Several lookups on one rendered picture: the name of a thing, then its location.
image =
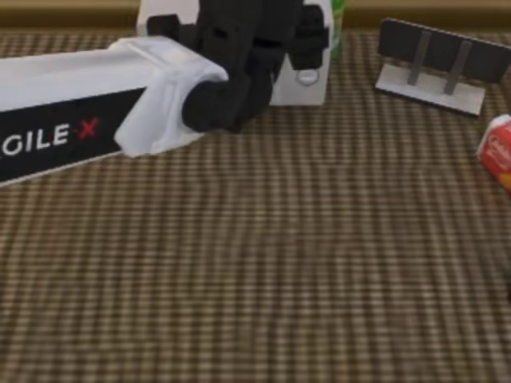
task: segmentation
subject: brown woven surface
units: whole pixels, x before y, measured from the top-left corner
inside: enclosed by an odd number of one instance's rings
[[[0,382],[510,382],[511,202],[474,152],[511,77],[473,120],[375,94],[375,43],[323,108],[1,189]]]

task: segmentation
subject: wooden edge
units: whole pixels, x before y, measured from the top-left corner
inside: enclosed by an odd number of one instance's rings
[[[138,6],[2,6],[2,28],[126,28],[134,29]],[[432,6],[349,6],[344,28],[378,28],[383,18],[397,18],[437,28],[511,30],[511,6],[499,8]]]

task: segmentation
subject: red box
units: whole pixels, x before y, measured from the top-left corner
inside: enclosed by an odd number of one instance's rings
[[[489,124],[477,150],[477,157],[511,192],[511,115],[497,117]]]

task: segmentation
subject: red x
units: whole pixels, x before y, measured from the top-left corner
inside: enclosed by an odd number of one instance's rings
[[[83,140],[87,136],[94,137],[96,135],[96,132],[94,132],[94,129],[97,127],[98,123],[99,123],[99,120],[97,118],[94,118],[90,122],[82,120],[81,121],[81,132],[78,135],[78,138],[80,140]]]

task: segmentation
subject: green bottle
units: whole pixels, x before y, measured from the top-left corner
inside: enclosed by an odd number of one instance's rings
[[[346,0],[331,0],[334,14],[334,42],[332,58],[337,58],[343,50],[343,16]]]

